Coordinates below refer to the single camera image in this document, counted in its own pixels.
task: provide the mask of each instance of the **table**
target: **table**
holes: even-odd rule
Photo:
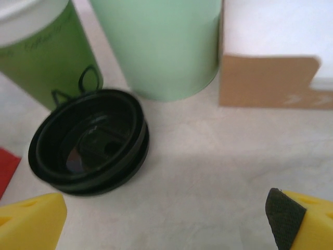
[[[128,90],[86,1],[76,0],[108,88]],[[270,188],[333,201],[333,112],[217,106],[219,76],[183,101],[140,99],[151,130],[147,160],[102,196],[65,195],[59,250],[275,250]],[[23,155],[0,205],[55,192],[28,166],[48,111],[0,77],[0,141]]]

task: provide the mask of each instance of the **mint green cup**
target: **mint green cup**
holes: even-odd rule
[[[160,101],[215,77],[221,0],[90,0],[128,85]]]
[[[71,0],[4,0],[0,33],[0,71],[46,108],[102,87]]]

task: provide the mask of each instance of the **black plastic lid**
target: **black plastic lid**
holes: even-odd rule
[[[69,100],[44,120],[31,141],[29,164],[62,192],[96,195],[129,180],[148,146],[137,99],[119,90],[98,90]]]

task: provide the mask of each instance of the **yellow plastic piece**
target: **yellow plastic piece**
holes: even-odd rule
[[[0,207],[1,250],[54,250],[67,209],[61,194]]]
[[[332,250],[333,202],[290,191],[283,193],[307,209],[290,250]]]

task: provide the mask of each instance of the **light green cup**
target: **light green cup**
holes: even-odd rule
[[[218,70],[221,0],[90,0],[128,85],[174,101]]]
[[[102,87],[71,0],[2,0],[0,34],[0,71],[48,109]]]

